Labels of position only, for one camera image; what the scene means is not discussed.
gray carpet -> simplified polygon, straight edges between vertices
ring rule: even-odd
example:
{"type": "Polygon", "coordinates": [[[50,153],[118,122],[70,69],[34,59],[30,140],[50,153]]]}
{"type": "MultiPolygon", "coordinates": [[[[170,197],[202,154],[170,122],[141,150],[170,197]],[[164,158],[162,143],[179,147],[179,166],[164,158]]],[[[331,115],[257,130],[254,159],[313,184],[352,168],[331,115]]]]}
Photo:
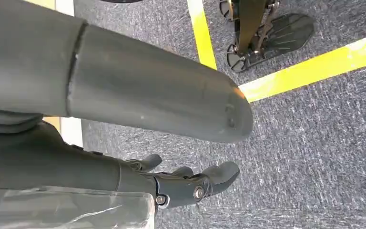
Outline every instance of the gray carpet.
{"type": "MultiPolygon", "coordinates": [[[[239,84],[366,37],[366,0],[282,0],[279,14],[314,17],[315,35],[301,50],[235,74],[224,61],[233,25],[216,0],[203,2],[218,70],[239,84]]],[[[90,23],[198,60],[185,0],[76,0],[75,10],[90,23]]],[[[239,164],[241,176],[228,191],[198,206],[161,210],[157,228],[366,228],[366,67],[252,108],[254,131],[237,144],[83,121],[84,145],[123,159],[158,153],[164,171],[239,164]]]]}

yellow tape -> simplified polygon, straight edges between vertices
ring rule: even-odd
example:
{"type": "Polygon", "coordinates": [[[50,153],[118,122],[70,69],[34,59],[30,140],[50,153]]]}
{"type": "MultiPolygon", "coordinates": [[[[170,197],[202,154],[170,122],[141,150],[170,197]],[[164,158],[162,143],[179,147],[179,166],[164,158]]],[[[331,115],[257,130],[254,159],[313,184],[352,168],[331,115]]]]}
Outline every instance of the yellow tape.
{"type": "Polygon", "coordinates": [[[200,63],[217,69],[202,0],[187,0],[200,63]]]}
{"type": "Polygon", "coordinates": [[[249,102],[366,66],[366,38],[293,65],[239,88],[249,102]]]}

screw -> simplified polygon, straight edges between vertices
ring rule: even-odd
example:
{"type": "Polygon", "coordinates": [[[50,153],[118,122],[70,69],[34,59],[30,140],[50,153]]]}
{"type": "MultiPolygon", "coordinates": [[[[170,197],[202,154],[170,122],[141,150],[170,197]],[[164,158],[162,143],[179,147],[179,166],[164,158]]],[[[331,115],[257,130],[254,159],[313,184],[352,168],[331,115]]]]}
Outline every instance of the screw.
{"type": "Polygon", "coordinates": [[[166,203],[166,197],[165,196],[157,196],[155,199],[156,203],[159,205],[163,205],[166,203]]]}
{"type": "Polygon", "coordinates": [[[197,186],[194,189],[194,198],[195,199],[202,199],[204,197],[204,189],[201,186],[197,186]]]}

